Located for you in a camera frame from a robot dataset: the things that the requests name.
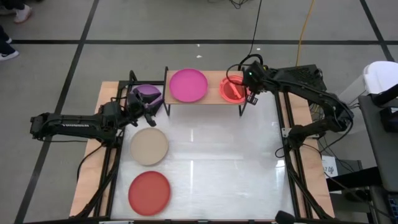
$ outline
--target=black floor line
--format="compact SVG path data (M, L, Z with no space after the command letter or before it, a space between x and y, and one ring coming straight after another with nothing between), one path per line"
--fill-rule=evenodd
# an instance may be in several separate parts
M104 45L160 45L160 44L251 44L252 40L85 40L84 44ZM79 44L80 40L14 40L14 44ZM297 45L299 40L255 40L255 44ZM303 40L302 45L377 45L378 40Z
M372 26L372 29L374 31L374 34L376 35L378 41L380 41L380 46L381 49L383 50L384 56L386 59L390 62L395 62L394 58L392 57L390 50L387 47L386 42L383 39L383 36L381 35L381 32L376 24L376 21L374 20L371 10L369 9L368 4L366 4L365 0L359 0L361 2L362 8L365 11L366 16L368 17L369 23Z
M94 0L93 5L91 7L91 11L90 11L90 13L88 15L88 18L87 18L87 21L86 21L86 24L85 24L85 28L83 30L83 33L82 33L81 38L79 40L78 47L77 47L76 52L75 52L75 56L73 57L72 64L70 65L70 68L69 68L68 75L67 75L67 77L65 79L65 83L63 84L63 88L62 88L60 97L58 99L57 106L55 107L55 113L61 113L61 111L62 111L62 108L63 108L63 105L65 103L65 99L67 97L67 93L68 93L70 84L72 82L73 75L74 75L75 70L76 70L76 66L78 64L78 61L79 61L79 58L80 58L80 55L81 55L81 51L83 50L84 41L87 38L88 31L90 29L90 25L91 25L91 23L93 21L94 14L95 14L96 8L98 6L98 1L99 0ZM29 208L30 201L32 199L34 190L35 190L37 182L39 180L40 173L41 173L43 165L44 165L44 160L45 160L45 158L47 156L49 148L50 148L50 143L49 142L43 143L42 148L41 148L40 153L39 153L39 158L36 161L36 165L34 167L32 176L30 177L29 184L28 184L27 189L25 191L24 198L22 199L22 203L19 206L18 213L17 213L17 216L16 216L16 219L15 219L14 223L23 223L24 222L27 210Z

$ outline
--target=person's foot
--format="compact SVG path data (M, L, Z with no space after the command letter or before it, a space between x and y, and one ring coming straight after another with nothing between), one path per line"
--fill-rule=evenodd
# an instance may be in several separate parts
M32 15L32 8L25 5L25 8L22 10L16 10L17 11L17 16L14 19L14 22L16 24L21 24L25 22L26 20L29 19L30 15Z
M17 13L15 10L6 9L4 6L0 6L0 16L14 15L15 13Z
M16 57L18 55L19 55L18 51L15 51L14 53L7 54L7 55L6 54L1 54L0 55L0 61L5 61L5 60L12 59L12 58L14 58L14 57Z

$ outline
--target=red plate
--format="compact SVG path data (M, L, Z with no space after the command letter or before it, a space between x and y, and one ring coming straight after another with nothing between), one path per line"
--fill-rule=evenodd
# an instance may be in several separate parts
M147 171L138 175L129 189L131 208L140 215L156 215L170 200L169 181L161 173Z

